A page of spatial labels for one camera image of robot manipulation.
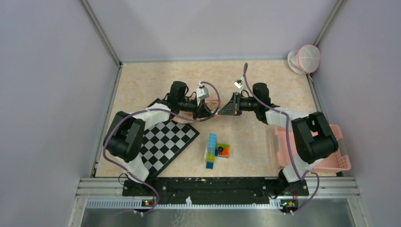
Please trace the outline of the white pink mesh laundry bag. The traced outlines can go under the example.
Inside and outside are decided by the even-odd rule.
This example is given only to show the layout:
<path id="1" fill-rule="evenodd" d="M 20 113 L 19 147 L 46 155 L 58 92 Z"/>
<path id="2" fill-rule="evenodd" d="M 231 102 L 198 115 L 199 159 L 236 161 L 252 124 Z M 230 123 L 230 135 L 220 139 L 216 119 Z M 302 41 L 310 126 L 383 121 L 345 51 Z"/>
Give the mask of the white pink mesh laundry bag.
<path id="1" fill-rule="evenodd" d="M 297 74 L 309 74 L 317 70 L 320 64 L 320 50 L 311 44 L 291 51 L 287 56 L 289 67 Z"/>

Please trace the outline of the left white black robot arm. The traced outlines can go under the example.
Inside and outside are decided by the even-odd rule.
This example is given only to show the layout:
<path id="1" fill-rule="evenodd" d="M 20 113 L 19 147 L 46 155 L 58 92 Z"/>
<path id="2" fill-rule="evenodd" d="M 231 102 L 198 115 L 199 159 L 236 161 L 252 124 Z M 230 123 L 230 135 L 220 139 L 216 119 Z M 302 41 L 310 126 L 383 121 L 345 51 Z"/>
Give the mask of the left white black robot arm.
<path id="1" fill-rule="evenodd" d="M 217 92 L 214 85 L 201 81 L 195 90 L 195 98 L 191 99 L 187 95 L 187 84 L 174 81 L 163 99 L 157 98 L 145 109 L 136 112 L 119 111 L 115 114 L 103 141 L 102 155 L 126 172 L 134 181 L 133 188 L 139 195 L 149 194 L 152 188 L 152 183 L 147 180 L 149 170 L 140 157 L 145 130 L 175 117 L 185 120 L 179 115 L 180 112 L 192 113 L 189 122 L 203 122 L 212 118 L 217 111 L 211 111 L 206 105 L 208 86 Z"/>

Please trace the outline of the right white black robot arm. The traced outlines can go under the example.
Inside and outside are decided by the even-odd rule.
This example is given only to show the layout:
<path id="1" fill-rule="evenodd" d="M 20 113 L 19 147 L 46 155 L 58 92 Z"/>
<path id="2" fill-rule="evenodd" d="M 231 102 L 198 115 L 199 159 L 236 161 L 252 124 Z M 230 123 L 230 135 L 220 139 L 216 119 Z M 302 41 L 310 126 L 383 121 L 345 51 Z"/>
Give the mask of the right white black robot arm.
<path id="1" fill-rule="evenodd" d="M 264 124 L 283 128 L 287 140 L 290 135 L 294 137 L 296 154 L 289 151 L 290 164 L 279 171 L 274 187 L 278 193 L 290 195 L 315 165 L 339 148 L 322 112 L 306 114 L 284 110 L 271 102 L 265 83 L 255 83 L 248 97 L 242 92 L 234 92 L 218 114 L 240 116 L 243 111 L 254 112 Z"/>

